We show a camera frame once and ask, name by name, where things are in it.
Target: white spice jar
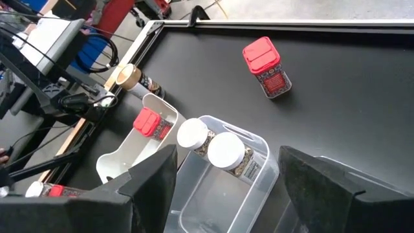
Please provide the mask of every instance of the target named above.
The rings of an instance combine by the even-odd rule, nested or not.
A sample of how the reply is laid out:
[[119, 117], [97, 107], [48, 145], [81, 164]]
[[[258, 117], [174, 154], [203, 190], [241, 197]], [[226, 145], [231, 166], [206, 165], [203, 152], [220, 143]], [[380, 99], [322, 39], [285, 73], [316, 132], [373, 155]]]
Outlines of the white spice jar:
[[220, 133], [208, 146], [208, 160], [245, 183], [252, 185], [265, 160], [234, 133]]
[[198, 118], [191, 118], [181, 124], [177, 133], [177, 142], [183, 148], [194, 151], [207, 160], [208, 145], [215, 133]]

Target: product label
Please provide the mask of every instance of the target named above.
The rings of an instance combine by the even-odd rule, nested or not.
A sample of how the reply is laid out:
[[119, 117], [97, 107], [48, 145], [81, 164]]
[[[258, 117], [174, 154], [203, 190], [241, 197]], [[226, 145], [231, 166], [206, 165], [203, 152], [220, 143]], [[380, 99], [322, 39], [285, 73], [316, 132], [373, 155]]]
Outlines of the product label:
[[264, 159], [262, 159], [260, 155], [258, 155], [255, 152], [253, 154], [252, 159], [250, 159], [246, 168], [243, 170], [243, 173], [239, 177], [239, 179], [248, 184], [253, 184], [253, 182], [256, 180], [257, 175], [259, 175], [259, 172], [263, 164], [264, 164]]
[[165, 92], [161, 86], [157, 82], [154, 82], [150, 77], [146, 76], [144, 73], [142, 73], [139, 83], [156, 96], [164, 98]]
[[161, 119], [160, 124], [157, 126], [151, 138], [158, 140], [158, 141], [162, 141], [164, 137], [166, 137], [166, 135], [168, 134], [169, 130], [172, 127], [173, 127], [173, 124], [171, 122]]
[[269, 93], [275, 93], [276, 91], [285, 86], [285, 81], [280, 73], [266, 78], [264, 80], [264, 83]]
[[286, 73], [282, 70], [281, 64], [257, 75], [256, 78], [259, 80], [268, 98], [274, 98], [281, 93], [288, 91], [292, 86]]
[[140, 100], [143, 99], [144, 95], [151, 93], [150, 91], [148, 91], [143, 85], [141, 85], [140, 83], [135, 84], [135, 86], [129, 90], [132, 93], [134, 93], [134, 95], [136, 97], [138, 97]]
[[82, 193], [84, 193], [84, 191], [65, 187], [65, 189], [63, 190], [62, 196], [63, 197], [77, 197], [81, 195]]

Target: white plastic holder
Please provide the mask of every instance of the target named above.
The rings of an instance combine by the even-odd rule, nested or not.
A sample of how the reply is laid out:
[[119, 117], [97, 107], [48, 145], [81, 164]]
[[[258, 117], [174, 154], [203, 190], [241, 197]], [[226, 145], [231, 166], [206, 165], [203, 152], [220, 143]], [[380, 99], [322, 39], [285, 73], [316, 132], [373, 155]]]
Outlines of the white plastic holder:
[[188, 150], [178, 146], [177, 143], [177, 131], [186, 119], [169, 103], [151, 93], [143, 97], [142, 105], [157, 112], [162, 118], [173, 123], [173, 127], [171, 127], [161, 142], [145, 137], [136, 129], [132, 129], [116, 151], [102, 155], [96, 162], [96, 171], [102, 183], [108, 182], [108, 177], [114, 179], [123, 174], [132, 166], [142, 162], [168, 144], [177, 145], [178, 166], [181, 165], [187, 156]]

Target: jar label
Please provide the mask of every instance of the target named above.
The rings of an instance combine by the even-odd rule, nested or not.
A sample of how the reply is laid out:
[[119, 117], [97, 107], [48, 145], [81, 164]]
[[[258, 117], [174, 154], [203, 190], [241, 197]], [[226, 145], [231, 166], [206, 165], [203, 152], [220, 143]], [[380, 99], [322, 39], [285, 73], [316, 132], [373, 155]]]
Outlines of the jar label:
[[150, 77], [146, 76], [144, 73], [142, 73], [142, 77], [139, 81], [141, 85], [143, 85], [146, 89], [151, 91], [153, 94], [160, 98], [164, 98], [165, 91], [161, 88], [161, 86], [154, 82]]
[[257, 75], [256, 78], [259, 80], [268, 98], [274, 98], [287, 92], [292, 87], [292, 83], [288, 79], [285, 71], [282, 70], [281, 64]]
[[171, 122], [168, 122], [167, 120], [161, 119], [160, 124], [155, 129], [153, 135], [151, 138], [162, 141], [168, 134], [169, 130], [173, 127], [173, 124]]
[[252, 184], [257, 175], [259, 175], [260, 169], [261, 166], [254, 159], [251, 159], [239, 179], [246, 183]]

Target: clear plastic bin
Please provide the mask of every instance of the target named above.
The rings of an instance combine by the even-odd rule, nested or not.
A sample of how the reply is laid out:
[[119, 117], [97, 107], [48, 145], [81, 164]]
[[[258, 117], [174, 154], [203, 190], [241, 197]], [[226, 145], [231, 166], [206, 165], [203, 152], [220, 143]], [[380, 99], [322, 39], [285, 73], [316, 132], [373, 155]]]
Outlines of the clear plastic bin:
[[279, 168], [261, 137], [212, 116], [200, 119], [215, 133], [230, 131], [265, 159], [252, 186], [190, 152], [177, 173], [166, 233], [250, 232]]

